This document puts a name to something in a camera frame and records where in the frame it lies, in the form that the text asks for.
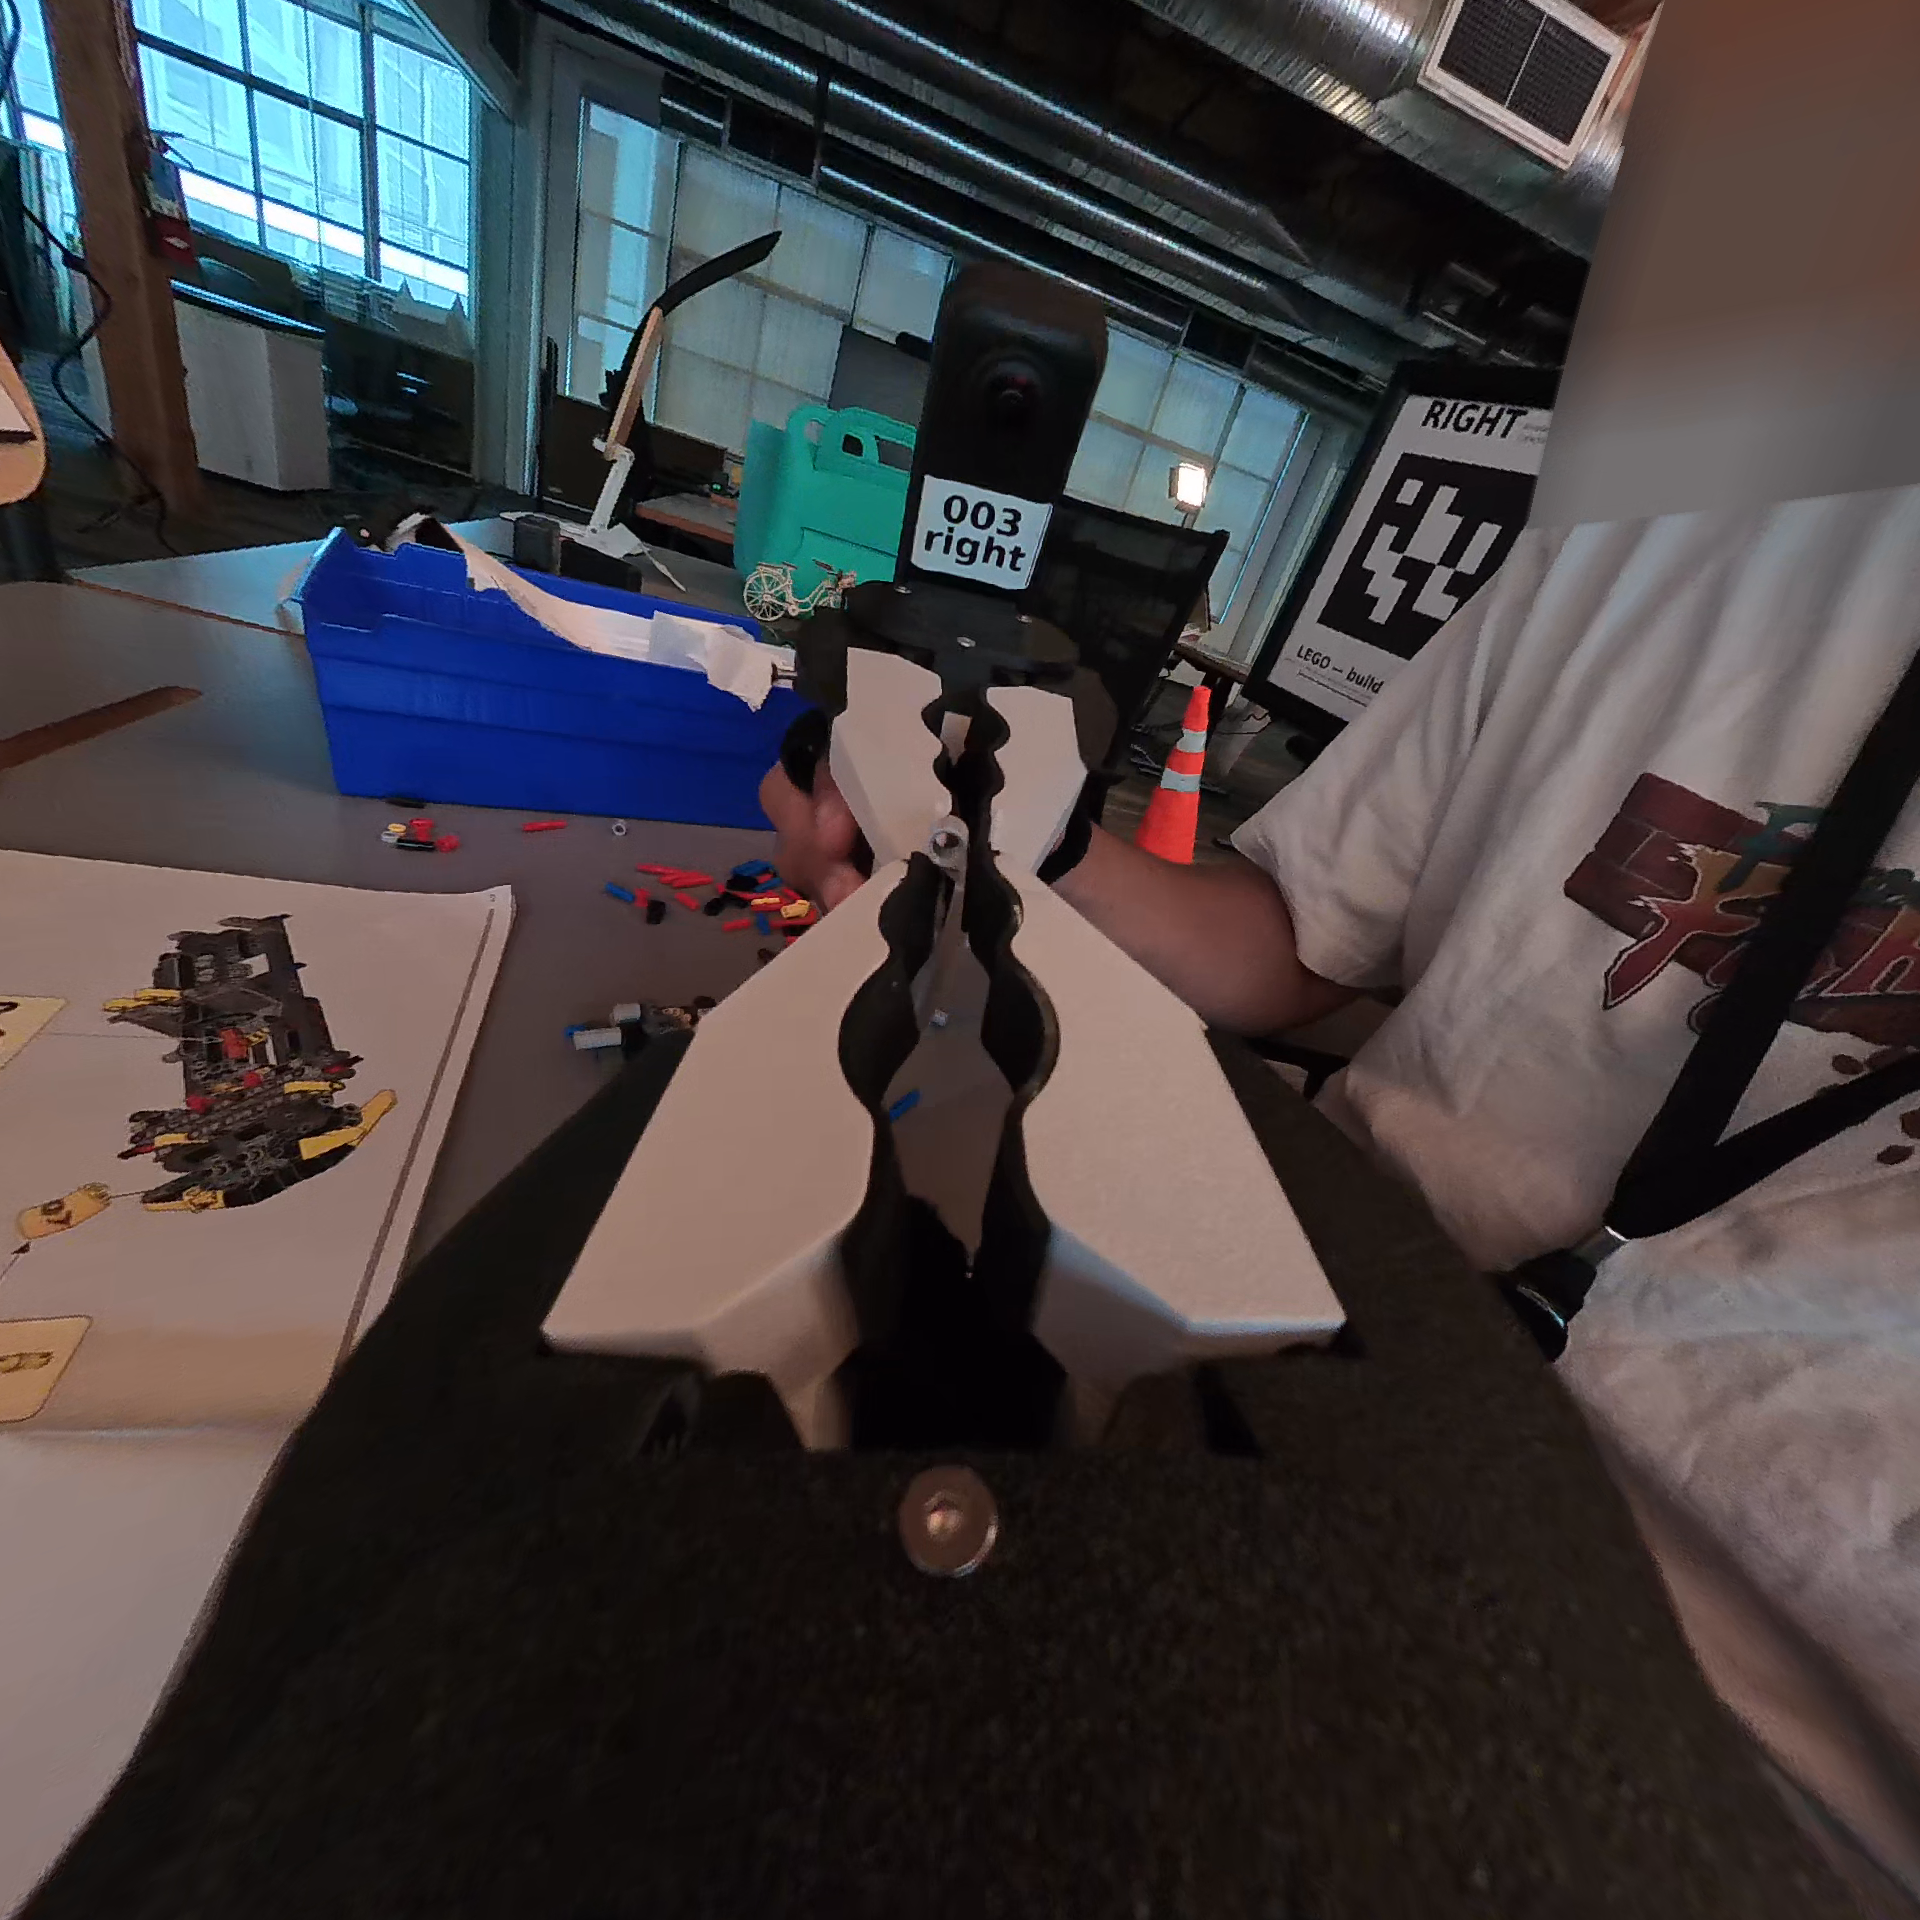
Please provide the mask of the black framed marker sign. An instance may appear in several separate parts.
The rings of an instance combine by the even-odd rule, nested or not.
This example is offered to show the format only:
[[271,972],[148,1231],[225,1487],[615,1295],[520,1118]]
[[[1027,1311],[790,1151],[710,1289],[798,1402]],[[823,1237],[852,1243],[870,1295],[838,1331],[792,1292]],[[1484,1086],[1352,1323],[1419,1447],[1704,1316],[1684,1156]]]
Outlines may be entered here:
[[1486,587],[1544,461],[1555,369],[1405,361],[1255,649],[1244,697],[1325,742]]

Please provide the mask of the person's right forearm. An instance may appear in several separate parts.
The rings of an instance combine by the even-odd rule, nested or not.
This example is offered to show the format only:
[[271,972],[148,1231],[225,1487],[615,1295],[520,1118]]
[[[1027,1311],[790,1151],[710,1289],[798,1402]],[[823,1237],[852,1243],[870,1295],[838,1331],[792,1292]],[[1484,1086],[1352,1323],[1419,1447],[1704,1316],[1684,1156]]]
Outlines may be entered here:
[[1379,831],[1294,804],[1261,810],[1215,862],[1171,862],[1075,823],[1039,865],[1111,945],[1248,1041],[1324,1025],[1387,981],[1409,875]]

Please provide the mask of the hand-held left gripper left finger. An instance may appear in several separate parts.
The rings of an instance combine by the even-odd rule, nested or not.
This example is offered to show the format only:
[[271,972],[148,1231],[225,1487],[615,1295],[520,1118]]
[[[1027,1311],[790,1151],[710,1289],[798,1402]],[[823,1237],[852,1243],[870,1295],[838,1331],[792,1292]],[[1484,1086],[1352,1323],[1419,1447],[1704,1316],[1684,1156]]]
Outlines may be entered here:
[[965,1251],[889,1118],[951,894],[931,852],[883,865],[699,1019],[547,1311],[555,1354],[758,1377],[812,1447],[965,1428]]

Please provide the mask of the person in white shirt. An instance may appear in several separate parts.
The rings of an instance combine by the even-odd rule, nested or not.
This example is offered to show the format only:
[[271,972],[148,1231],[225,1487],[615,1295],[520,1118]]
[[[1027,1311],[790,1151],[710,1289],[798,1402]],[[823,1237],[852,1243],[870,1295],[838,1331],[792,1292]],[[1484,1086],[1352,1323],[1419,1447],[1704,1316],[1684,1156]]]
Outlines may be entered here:
[[[1334,1123],[1478,1267],[1600,1229],[1915,655],[1915,490],[1526,532],[1236,829],[1398,1006]],[[1915,1090],[1600,1262],[1556,1377],[1696,1657],[1915,1903]]]

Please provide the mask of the black office chair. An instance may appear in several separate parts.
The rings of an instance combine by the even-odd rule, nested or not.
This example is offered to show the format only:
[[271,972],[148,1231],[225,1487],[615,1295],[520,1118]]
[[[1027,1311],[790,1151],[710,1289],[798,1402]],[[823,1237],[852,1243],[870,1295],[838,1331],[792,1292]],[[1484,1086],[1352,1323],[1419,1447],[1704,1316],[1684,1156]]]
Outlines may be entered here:
[[1049,522],[1028,605],[1065,633],[1109,692],[1116,730],[1088,795],[1100,821],[1131,766],[1131,737],[1196,611],[1208,598],[1228,530],[1143,519],[1065,497]]

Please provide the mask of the lego instruction booklet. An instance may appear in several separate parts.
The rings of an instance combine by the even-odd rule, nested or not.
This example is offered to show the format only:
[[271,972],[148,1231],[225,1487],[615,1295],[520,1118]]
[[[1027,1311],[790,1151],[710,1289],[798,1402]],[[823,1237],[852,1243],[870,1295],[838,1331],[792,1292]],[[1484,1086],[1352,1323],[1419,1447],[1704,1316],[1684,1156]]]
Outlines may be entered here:
[[128,1764],[416,1231],[512,891],[5,852],[1,1894]]

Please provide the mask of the white plastic bag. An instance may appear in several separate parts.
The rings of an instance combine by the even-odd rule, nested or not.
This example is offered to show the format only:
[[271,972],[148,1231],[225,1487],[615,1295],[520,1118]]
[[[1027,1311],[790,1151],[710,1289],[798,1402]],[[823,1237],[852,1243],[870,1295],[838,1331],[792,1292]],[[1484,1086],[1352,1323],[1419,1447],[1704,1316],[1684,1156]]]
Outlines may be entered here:
[[775,683],[792,683],[798,677],[795,649],[763,637],[744,619],[681,603],[646,611],[635,597],[616,607],[566,598],[421,511],[374,543],[383,555],[411,548],[459,555],[470,589],[505,594],[519,613],[580,652],[702,675],[752,711],[763,707]]

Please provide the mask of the metal ceiling duct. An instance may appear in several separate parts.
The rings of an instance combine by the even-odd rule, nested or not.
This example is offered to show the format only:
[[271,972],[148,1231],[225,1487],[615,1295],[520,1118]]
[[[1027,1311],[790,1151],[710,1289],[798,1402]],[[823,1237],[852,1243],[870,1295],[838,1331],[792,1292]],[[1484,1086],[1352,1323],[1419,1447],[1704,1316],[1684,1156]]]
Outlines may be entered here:
[[1299,5],[819,5],[821,35],[931,106],[1283,270],[1405,315],[1453,195],[1365,127],[1374,102],[1286,35]]

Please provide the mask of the pile of red blue pins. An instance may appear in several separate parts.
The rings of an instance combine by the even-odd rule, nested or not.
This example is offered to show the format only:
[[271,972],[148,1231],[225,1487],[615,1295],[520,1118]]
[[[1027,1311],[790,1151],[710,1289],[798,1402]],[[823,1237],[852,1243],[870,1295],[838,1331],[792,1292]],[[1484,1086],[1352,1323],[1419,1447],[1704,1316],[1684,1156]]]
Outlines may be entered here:
[[[756,965],[771,965],[807,933],[821,910],[790,886],[767,859],[742,859],[727,875],[640,862],[629,881],[603,881],[600,895],[638,914],[646,929],[669,923],[673,913],[713,923],[727,934],[756,939]],[[657,1041],[694,1031],[718,1006],[718,996],[627,998],[598,1025],[569,1025],[564,1041],[579,1053],[619,1053],[630,1058]]]

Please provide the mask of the orange traffic cone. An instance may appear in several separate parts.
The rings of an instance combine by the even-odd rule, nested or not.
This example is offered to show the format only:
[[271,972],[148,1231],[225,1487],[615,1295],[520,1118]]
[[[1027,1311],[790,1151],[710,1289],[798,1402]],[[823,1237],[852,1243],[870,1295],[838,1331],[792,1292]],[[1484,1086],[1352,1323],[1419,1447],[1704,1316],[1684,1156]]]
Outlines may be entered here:
[[1211,691],[1191,691],[1183,724],[1168,749],[1140,826],[1135,849],[1168,865],[1189,867],[1198,844],[1198,811],[1208,751]]

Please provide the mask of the teal plastic carry case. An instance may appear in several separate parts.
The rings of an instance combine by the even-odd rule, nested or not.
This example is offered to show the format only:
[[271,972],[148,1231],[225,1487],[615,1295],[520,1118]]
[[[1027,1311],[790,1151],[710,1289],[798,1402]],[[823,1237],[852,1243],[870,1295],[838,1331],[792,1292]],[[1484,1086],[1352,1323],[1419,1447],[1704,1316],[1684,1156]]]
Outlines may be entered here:
[[798,407],[755,420],[741,467],[734,565],[789,562],[812,586],[819,559],[860,586],[895,578],[917,429],[864,407]]

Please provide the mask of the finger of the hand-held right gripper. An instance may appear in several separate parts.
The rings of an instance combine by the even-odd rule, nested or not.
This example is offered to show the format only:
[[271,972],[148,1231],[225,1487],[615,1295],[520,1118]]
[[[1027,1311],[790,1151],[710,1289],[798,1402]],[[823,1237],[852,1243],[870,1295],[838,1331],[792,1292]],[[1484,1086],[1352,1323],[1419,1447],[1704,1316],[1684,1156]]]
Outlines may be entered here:
[[1096,681],[984,689],[959,756],[974,857],[1003,878],[1036,875],[1111,745],[1113,697]]
[[931,826],[943,817],[959,821],[951,775],[969,715],[948,711],[943,699],[934,673],[868,646],[848,649],[830,769],[875,867],[924,857]]

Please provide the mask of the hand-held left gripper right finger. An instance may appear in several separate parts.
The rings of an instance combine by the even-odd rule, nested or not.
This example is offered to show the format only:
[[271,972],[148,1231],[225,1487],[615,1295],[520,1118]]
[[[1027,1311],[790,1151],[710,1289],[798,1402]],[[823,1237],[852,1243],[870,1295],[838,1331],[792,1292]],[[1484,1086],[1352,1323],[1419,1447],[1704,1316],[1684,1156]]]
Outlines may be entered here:
[[1345,1314],[1200,1018],[1032,875],[967,868],[981,1045],[1009,1102],[971,1281],[1038,1350],[1041,1431],[1200,1362],[1324,1350]]

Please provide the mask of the wooden pillar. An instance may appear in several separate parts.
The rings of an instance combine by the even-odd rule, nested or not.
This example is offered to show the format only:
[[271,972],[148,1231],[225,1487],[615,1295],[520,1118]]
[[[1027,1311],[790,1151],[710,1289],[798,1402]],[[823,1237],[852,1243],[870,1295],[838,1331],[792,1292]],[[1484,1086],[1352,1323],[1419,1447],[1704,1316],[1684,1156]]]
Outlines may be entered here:
[[80,198],[116,445],[161,506],[195,519],[200,467],[187,414],[172,270],[152,249],[147,204],[151,127],[125,3],[47,3],[68,166]]

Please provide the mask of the white air vent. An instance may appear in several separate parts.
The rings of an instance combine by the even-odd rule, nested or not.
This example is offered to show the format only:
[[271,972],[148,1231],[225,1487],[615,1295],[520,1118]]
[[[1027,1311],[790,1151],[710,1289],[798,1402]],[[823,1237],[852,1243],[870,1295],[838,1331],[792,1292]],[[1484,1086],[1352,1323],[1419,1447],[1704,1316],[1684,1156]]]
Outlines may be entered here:
[[1566,171],[1624,60],[1624,36],[1566,3],[1446,3],[1417,85]]

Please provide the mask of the white cabinet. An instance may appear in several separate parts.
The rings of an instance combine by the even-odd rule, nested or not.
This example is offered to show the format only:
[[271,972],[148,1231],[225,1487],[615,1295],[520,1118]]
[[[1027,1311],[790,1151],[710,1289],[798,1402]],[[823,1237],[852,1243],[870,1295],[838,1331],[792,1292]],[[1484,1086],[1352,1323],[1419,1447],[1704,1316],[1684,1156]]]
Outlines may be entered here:
[[173,310],[199,469],[275,494],[328,491],[323,326],[187,284]]

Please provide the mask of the blue plastic bin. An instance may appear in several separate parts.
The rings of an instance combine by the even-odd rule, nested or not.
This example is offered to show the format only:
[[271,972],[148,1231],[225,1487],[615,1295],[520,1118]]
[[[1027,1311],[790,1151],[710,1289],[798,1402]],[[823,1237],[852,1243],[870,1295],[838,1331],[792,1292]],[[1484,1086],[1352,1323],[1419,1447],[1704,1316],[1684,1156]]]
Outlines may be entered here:
[[328,770],[348,797],[409,795],[493,810],[600,814],[758,829],[758,787],[805,711],[789,683],[752,707],[692,662],[597,654],[531,613],[654,617],[758,636],[710,614],[588,582],[478,586],[459,551],[393,554],[332,534],[294,594]]

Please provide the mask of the person's right hand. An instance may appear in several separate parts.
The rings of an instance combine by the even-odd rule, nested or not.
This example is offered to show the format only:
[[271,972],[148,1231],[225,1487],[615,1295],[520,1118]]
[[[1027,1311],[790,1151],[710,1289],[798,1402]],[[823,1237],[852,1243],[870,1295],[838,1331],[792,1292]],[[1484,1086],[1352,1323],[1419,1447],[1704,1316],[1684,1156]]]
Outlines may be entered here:
[[772,766],[758,802],[775,829],[776,870],[819,913],[833,913],[868,883],[872,850],[825,758],[812,766],[807,787],[787,766]]

